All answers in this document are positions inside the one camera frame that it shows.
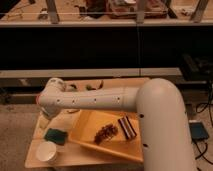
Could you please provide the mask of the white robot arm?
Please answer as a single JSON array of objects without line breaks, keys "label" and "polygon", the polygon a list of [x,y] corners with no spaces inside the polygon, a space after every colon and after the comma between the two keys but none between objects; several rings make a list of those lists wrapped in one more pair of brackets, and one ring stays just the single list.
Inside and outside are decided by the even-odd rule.
[{"label": "white robot arm", "polygon": [[178,88],[154,78],[136,87],[67,92],[60,78],[48,80],[37,104],[48,119],[65,108],[133,112],[139,119],[144,171],[197,171],[187,111]]}]

